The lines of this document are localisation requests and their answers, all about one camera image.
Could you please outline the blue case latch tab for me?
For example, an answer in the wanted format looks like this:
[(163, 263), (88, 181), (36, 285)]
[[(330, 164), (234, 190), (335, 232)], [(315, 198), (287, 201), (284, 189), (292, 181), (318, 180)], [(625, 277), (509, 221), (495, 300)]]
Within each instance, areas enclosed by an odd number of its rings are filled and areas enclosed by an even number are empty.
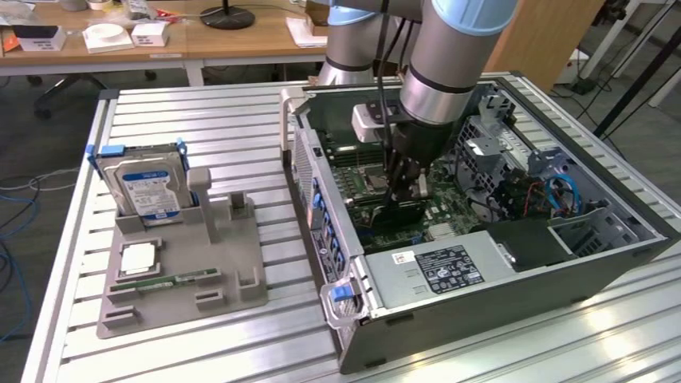
[(351, 284), (347, 283), (331, 287), (330, 297), (334, 304), (340, 304), (347, 301), (354, 302), (356, 300), (356, 293)]

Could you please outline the black graphics card metal bracket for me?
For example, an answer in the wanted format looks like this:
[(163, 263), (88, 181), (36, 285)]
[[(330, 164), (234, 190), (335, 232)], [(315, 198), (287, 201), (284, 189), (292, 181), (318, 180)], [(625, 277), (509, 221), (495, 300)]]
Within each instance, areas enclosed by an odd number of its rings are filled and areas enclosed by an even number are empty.
[(367, 210), (362, 216), (362, 224), (378, 232), (396, 232), (416, 225), (426, 215), (427, 202), (411, 200), (379, 205)]

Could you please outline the green RAM stick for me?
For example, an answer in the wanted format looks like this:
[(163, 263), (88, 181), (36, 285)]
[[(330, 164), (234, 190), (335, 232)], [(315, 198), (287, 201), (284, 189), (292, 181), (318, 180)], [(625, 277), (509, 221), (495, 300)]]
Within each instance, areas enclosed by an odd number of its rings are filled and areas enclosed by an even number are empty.
[(196, 270), (183, 274), (150, 278), (138, 282), (120, 283), (110, 287), (112, 292), (136, 289), (139, 291), (163, 290), (179, 286), (186, 286), (196, 283), (203, 277), (214, 277), (219, 275), (219, 269), (210, 268)]

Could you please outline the CPU socket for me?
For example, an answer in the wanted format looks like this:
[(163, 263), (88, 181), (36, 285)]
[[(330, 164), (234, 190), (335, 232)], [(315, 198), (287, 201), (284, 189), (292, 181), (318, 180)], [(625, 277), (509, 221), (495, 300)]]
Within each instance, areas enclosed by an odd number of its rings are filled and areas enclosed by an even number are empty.
[(362, 167), (360, 173), (368, 190), (379, 192), (388, 188), (388, 178), (382, 164)]

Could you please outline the grey power supply unit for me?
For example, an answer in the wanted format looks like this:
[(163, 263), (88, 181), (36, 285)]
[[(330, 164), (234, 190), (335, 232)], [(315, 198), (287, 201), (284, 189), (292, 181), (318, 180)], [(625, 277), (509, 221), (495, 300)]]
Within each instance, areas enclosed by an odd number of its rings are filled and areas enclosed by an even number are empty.
[(372, 254), (367, 265), (387, 309), (423, 306), (516, 275), (487, 231)]

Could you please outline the perforated metal drive cage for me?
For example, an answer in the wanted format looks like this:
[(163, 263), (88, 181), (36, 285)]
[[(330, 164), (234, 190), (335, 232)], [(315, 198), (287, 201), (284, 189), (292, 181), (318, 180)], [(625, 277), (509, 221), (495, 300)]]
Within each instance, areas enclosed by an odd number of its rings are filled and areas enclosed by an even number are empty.
[(515, 126), (516, 103), (496, 86), (476, 90), (458, 136), (458, 180), (491, 192), (513, 170), (528, 171), (533, 147)]

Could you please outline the hard disk in blue caddy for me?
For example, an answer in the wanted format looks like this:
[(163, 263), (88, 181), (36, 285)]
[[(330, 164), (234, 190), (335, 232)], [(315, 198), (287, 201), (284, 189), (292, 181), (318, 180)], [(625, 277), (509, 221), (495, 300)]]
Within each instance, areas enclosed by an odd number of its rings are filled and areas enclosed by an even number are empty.
[(196, 199), (188, 190), (188, 148), (167, 144), (87, 146), (87, 160), (107, 184), (122, 216), (139, 216), (147, 227), (180, 223)]

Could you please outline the grey plastic parts rack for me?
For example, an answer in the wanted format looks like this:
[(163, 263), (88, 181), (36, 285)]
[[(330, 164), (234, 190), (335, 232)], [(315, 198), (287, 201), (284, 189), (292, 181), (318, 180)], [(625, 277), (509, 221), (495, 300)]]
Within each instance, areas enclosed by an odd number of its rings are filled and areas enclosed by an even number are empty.
[[(115, 220), (114, 242), (98, 318), (102, 339), (175, 325), (187, 321), (263, 306), (267, 277), (256, 224), (255, 203), (244, 191), (212, 201), (207, 168), (188, 172), (188, 189), (199, 204), (184, 208), (183, 221), (146, 227), (140, 217)], [(156, 265), (144, 273), (120, 271), (124, 248), (136, 243), (156, 246)], [(112, 292), (127, 282), (216, 268), (219, 275), (163, 290)]]

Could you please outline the white cardboard box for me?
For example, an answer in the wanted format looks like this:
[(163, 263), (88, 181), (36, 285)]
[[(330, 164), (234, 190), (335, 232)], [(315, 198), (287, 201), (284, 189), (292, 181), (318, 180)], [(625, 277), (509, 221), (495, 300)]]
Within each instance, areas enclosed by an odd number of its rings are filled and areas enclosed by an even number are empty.
[(131, 32), (131, 38), (135, 46), (164, 47), (170, 39), (168, 23), (150, 22), (136, 25)]

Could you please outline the grey metal disk bay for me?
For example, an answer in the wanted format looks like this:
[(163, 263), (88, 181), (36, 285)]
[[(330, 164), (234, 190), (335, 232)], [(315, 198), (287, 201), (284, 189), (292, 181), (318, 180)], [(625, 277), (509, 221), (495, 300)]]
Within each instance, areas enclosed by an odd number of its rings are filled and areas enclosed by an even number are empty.
[(548, 221), (548, 226), (577, 257), (615, 250), (641, 239), (609, 207), (572, 218), (556, 217)]

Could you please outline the silver CPU chip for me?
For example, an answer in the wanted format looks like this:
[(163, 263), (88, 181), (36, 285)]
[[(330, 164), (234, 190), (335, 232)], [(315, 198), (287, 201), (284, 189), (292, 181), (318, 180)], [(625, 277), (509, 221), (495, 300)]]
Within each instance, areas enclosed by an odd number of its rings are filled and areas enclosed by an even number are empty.
[(136, 243), (124, 248), (120, 271), (124, 275), (147, 272), (156, 265), (156, 246), (152, 243)]

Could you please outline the open brown cardboard box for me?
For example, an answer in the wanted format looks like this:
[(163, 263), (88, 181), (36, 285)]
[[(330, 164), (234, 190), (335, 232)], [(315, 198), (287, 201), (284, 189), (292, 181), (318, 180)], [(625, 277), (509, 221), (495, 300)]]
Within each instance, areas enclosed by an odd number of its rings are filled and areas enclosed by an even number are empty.
[(306, 0), (306, 14), (316, 26), (328, 26), (331, 6), (326, 2)]

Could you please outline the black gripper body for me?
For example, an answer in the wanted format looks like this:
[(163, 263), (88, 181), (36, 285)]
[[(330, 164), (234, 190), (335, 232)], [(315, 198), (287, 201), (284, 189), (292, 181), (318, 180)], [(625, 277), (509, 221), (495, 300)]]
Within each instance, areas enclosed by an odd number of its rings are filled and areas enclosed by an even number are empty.
[(398, 123), (394, 130), (392, 146), (396, 152), (430, 165), (443, 154), (452, 136), (454, 124)]

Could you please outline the white paper stack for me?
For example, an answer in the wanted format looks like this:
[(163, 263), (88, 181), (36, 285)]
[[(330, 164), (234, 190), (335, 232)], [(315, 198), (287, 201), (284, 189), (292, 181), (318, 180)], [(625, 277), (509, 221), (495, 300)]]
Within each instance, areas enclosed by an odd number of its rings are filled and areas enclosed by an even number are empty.
[(307, 20), (303, 18), (287, 18), (288, 32), (294, 43), (299, 48), (324, 48), (327, 47), (328, 37), (315, 36), (308, 28)]

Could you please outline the clear plastic bag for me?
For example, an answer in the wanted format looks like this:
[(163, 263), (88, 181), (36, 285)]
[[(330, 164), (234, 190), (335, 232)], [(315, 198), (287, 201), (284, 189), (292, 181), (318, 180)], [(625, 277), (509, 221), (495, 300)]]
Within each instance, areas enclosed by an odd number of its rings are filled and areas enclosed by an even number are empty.
[(124, 7), (126, 17), (132, 21), (155, 20), (156, 11), (148, 0), (120, 0)]

